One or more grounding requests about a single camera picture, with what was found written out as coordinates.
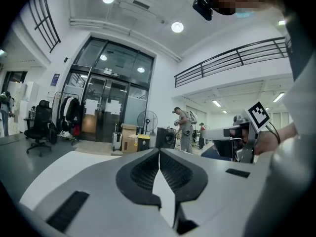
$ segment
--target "black rubber pad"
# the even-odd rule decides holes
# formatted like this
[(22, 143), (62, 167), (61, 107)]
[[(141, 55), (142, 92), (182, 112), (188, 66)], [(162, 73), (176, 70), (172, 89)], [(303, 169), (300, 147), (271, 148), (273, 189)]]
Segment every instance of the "black rubber pad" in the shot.
[(88, 193), (75, 191), (71, 196), (49, 217), (47, 223), (60, 232), (64, 232), (77, 215), (87, 198)]
[(248, 178), (248, 176), (250, 175), (249, 172), (245, 172), (245, 171), (241, 171), (241, 170), (237, 170), (237, 169), (232, 169), (232, 168), (227, 169), (226, 173), (229, 173), (229, 174), (232, 174), (235, 176), (241, 176), (244, 178)]

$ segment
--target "sign on wall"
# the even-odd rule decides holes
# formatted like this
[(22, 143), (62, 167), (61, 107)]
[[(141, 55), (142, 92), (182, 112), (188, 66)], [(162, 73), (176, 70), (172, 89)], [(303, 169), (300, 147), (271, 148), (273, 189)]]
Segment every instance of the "sign on wall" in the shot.
[(57, 85), (57, 82), (58, 82), (59, 77), (60, 77), (60, 74), (54, 74), (54, 77), (53, 77), (53, 79), (52, 79), (52, 81), (51, 81), (50, 86), (56, 86), (56, 85)]

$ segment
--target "hand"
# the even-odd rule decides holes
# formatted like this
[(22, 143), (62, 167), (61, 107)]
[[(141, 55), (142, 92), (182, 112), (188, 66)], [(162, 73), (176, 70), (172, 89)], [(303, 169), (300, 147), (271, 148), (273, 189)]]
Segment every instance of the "hand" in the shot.
[[(230, 130), (232, 136), (235, 135), (235, 130)], [(242, 140), (244, 143), (248, 141), (248, 130), (242, 130)], [(270, 132), (260, 132), (257, 144), (255, 146), (255, 155), (260, 155), (265, 152), (274, 151), (278, 147), (277, 138)]]
[(278, 147), (277, 138), (270, 132), (260, 132), (255, 146), (255, 155), (274, 151)]

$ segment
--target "cable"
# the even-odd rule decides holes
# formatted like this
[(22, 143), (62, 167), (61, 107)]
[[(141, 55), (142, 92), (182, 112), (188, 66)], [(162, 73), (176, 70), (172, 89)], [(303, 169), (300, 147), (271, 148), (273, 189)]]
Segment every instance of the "cable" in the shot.
[(279, 135), (279, 133), (277, 132), (277, 130), (276, 130), (276, 128), (275, 128), (275, 126), (270, 122), (270, 125), (272, 125), (273, 126), (273, 128), (275, 129), (275, 131), (276, 131), (276, 134), (277, 134), (277, 136), (278, 136), (278, 144), (280, 145), (281, 144), (281, 139), (280, 139), (280, 135)]
[(270, 127), (266, 126), (266, 128), (269, 130), (270, 133), (272, 133), (272, 134), (276, 137), (277, 143), (280, 145), (280, 144), (281, 144), (281, 140), (280, 140), (279, 135), (278, 135), (278, 134), (276, 135), (276, 134), (271, 130)]

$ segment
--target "black office chair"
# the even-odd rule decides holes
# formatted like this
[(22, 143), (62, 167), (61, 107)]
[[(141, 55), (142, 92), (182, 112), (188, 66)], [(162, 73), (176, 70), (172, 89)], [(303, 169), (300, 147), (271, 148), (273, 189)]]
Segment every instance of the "black office chair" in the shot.
[(40, 140), (48, 136), (48, 124), (51, 123), (51, 114), (52, 109), (49, 107), (49, 102), (44, 100), (40, 101), (39, 105), (36, 106), (34, 126), (24, 132), (28, 138), (35, 139), (35, 143), (31, 144), (31, 147), (26, 150), (26, 153), (29, 153), (30, 149), (37, 147), (49, 148), (51, 150), (51, 146), (46, 145), (45, 142), (40, 142)]

